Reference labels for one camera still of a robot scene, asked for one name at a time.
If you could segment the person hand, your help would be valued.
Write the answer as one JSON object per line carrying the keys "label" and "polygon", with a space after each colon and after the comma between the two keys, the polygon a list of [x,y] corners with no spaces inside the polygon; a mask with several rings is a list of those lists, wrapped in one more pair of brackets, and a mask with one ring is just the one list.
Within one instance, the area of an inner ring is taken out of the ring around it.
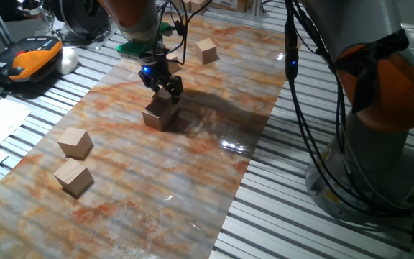
{"label": "person hand", "polygon": [[29,19],[39,18],[43,13],[39,0],[18,0],[18,10]]}

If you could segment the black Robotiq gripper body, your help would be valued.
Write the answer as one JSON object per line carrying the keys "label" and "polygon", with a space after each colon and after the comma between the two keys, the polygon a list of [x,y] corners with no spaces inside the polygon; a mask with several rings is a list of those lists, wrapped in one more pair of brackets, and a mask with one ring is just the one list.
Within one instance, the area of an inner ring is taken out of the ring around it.
{"label": "black Robotiq gripper body", "polygon": [[153,79],[163,88],[168,87],[169,79],[172,76],[169,72],[169,65],[166,59],[156,61],[151,65],[142,65],[138,75],[145,87],[147,87],[146,82],[149,79]]}

